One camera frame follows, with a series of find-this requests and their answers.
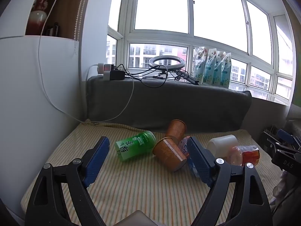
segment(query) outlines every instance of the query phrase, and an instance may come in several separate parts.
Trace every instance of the striped fabric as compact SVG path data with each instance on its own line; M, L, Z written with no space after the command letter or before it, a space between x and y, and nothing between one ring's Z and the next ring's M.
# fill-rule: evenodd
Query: striped fabric
M142 155L127 162L117 158L115 141L142 132L121 124L80 124L53 152L48 161L53 166L66 165L80 158L87 149L94 147L101 136L107 136L111 146L109 154L88 192L106 225L114 225L136 210L143 211L150 219L167 226L191 225L198 214L209 188L194 177L187 164L172 173L152 155ZM228 133L193 134L206 147L211 138L233 134L241 145L256 145L245 130ZM163 133L154 133L157 140ZM279 182L281 170L271 163L270 157L260 148L256 169L269 199ZM26 191L21 206L26 211L35 180ZM67 184L62 184L67 209L73 223L80 222L75 213ZM230 208L234 184L230 184L218 224L224 222Z

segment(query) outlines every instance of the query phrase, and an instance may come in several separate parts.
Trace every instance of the white cup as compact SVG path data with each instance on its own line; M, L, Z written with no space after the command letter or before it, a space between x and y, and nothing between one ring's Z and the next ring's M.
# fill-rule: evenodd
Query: white cup
M227 135L209 140L207 149L210 150L215 158L223 158L228 155L230 149L239 145L235 136Z

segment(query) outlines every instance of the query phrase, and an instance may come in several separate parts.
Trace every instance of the metal bolt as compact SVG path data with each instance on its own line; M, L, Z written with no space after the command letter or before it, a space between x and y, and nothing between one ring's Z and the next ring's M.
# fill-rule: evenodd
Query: metal bolt
M246 166L247 166L248 168L253 168L253 167L254 167L253 164L252 164L252 163L249 163L249 162L246 164Z
M81 162L81 159L79 159L79 158L76 158L76 159L74 159L73 161L72 161L72 163L74 164L74 165L77 165L77 164L79 164Z
M222 158L217 158L217 159L216 159L216 162L217 162L218 164L224 164L224 160L223 160Z
M50 167L50 164L49 164L49 163L46 163L46 164L43 166L44 169L48 169L49 167Z

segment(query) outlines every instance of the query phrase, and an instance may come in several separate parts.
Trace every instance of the blue gripper pad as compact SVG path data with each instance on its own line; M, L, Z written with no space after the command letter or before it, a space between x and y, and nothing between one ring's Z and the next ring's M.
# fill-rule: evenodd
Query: blue gripper pad
M195 137L188 139L187 150L202 182L212 188L215 182L213 179L215 171L214 156L209 150L203 148Z
M290 134L288 134L286 131L279 129L277 132L277 135L279 138L281 138L283 141L289 143L289 144L293 144L294 143L294 137L291 136Z
M102 143L99 145L98 149L95 151L90 162L86 166L85 179L83 180L83 185L85 188L88 188L91 183L94 183L99 171L106 159L106 156L109 153L110 141L107 137L102 140Z

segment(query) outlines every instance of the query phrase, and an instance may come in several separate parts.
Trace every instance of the gray fabric cover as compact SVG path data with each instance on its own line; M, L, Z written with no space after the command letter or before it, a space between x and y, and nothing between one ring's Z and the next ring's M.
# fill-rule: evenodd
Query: gray fabric cover
M177 81L149 88L138 80L134 82L130 103L112 123L164 133L171 120L180 119L189 133L235 131L252 102L249 91ZM144 79L143 83L159 86L163 80ZM91 77L87 82L87 117L91 121L105 121L117 116L126 106L131 91L131 79L103 81L101 76Z

